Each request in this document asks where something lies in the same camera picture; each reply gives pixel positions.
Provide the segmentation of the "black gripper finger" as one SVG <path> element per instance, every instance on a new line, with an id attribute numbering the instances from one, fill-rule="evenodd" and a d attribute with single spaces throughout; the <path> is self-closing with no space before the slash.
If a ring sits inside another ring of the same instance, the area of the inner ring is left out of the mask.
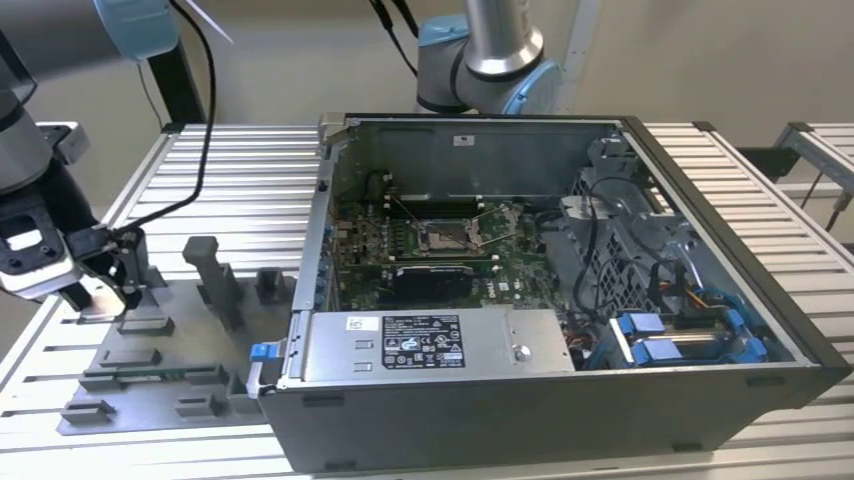
<path id="1" fill-rule="evenodd" d="M 80 282 L 64 286 L 59 295 L 76 312 L 84 311 L 92 305 L 92 296 Z"/>
<path id="2" fill-rule="evenodd" d="M 137 227 L 108 229 L 103 253 L 101 280 L 121 300 L 124 309 L 133 310 L 143 299 L 149 268 L 144 231 Z"/>

